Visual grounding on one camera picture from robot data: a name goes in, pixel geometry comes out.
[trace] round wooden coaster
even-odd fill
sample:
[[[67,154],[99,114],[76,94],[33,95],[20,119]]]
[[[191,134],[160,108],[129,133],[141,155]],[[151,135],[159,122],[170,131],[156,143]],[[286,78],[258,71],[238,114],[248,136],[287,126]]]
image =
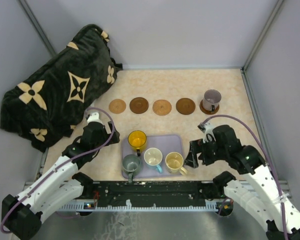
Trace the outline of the round wooden coaster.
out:
[[[130,109],[135,114],[143,114],[149,108],[148,101],[143,97],[136,97],[130,102]]]
[[[167,100],[160,99],[153,103],[152,110],[155,114],[164,116],[171,112],[172,106]]]
[[[203,107],[202,102],[203,102],[203,100],[201,100],[201,102],[200,102],[200,110],[201,110],[203,113],[205,113],[205,114],[213,115],[213,114],[216,114],[216,113],[219,111],[219,109],[220,109],[220,105],[218,105],[214,111],[208,111],[208,110],[205,110],[204,107]]]
[[[122,113],[124,110],[126,110],[126,103],[125,101],[121,100],[121,99],[115,99],[113,101],[110,102],[109,104],[109,110],[110,112],[114,113],[114,114],[120,114]]]
[[[181,98],[176,102],[176,110],[183,115],[192,114],[195,109],[196,104],[190,98]]]

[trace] gray mug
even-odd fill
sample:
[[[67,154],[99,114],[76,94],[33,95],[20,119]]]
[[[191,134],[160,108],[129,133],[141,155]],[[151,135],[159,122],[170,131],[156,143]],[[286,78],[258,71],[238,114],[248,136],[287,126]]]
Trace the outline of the gray mug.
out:
[[[128,175],[129,183],[137,176],[142,169],[142,161],[136,155],[130,154],[122,160],[122,170]]]
[[[204,93],[202,107],[210,112],[214,112],[221,101],[221,93],[217,90],[210,89]]]

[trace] gray mug handle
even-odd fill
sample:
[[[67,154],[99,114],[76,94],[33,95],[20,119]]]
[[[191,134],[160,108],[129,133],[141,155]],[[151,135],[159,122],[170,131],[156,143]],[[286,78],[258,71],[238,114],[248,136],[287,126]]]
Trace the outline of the gray mug handle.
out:
[[[134,174],[133,173],[129,173],[128,174],[128,181],[130,184],[132,184],[132,180],[134,179]]]

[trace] pale yellow mug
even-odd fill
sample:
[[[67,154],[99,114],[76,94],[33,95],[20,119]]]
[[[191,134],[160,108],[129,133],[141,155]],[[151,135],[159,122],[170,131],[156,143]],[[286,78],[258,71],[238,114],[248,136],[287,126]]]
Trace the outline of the pale yellow mug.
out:
[[[188,173],[188,171],[183,167],[184,162],[184,158],[178,152],[170,152],[165,157],[166,169],[172,174],[180,172],[182,175],[185,176]]]
[[[137,153],[138,157],[140,157],[141,152],[143,152],[146,149],[147,136],[143,131],[133,131],[128,137],[128,142],[132,150],[134,150]]]

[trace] yellow mug handle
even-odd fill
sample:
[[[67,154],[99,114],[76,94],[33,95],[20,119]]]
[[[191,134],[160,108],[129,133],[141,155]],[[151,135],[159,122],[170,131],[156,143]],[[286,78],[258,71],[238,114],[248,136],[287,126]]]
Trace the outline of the yellow mug handle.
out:
[[[185,176],[185,175],[188,174],[188,170],[185,169],[183,166],[179,169],[179,172],[180,172],[183,176]]]

